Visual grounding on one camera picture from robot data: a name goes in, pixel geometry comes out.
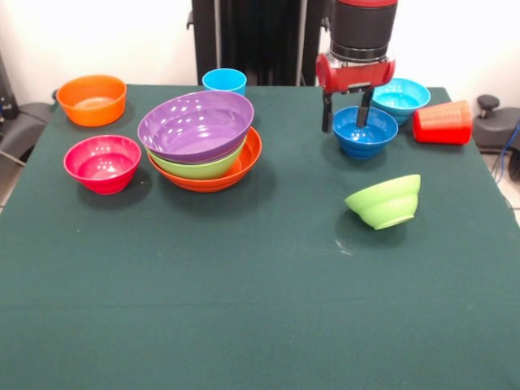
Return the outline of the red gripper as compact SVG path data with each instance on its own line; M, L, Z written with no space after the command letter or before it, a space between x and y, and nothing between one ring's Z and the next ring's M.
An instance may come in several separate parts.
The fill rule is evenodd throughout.
M332 93L347 93L366 89L358 107L356 125L364 128L376 87L387 84L395 73L396 61L385 57L372 63L342 62L331 53L321 53L316 59L316 76L323 91L322 131L332 130Z

